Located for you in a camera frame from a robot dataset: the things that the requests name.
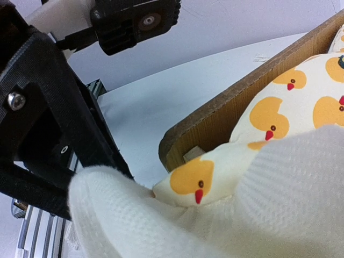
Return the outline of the duck print mattress cushion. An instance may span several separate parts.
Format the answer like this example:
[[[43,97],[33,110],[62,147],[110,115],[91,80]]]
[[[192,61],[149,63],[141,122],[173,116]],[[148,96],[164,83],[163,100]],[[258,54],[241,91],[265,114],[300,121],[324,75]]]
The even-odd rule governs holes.
[[[86,257],[343,257],[343,30],[262,89],[227,143],[152,189],[87,167],[69,210]]]

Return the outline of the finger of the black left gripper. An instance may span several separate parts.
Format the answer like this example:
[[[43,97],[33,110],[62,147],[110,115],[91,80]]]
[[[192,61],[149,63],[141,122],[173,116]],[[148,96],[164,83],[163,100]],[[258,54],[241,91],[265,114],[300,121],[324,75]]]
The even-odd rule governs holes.
[[[52,39],[1,1],[1,192],[70,219],[74,152],[131,178],[95,97]]]

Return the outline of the wooden pet bed frame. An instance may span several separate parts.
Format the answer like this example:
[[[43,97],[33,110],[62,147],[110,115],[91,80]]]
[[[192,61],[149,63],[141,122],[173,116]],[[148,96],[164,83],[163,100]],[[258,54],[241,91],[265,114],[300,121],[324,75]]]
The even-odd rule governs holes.
[[[253,97],[281,73],[328,51],[342,25],[340,11],[171,127],[159,144],[164,168],[184,164],[184,154],[195,146],[210,151],[227,142]]]

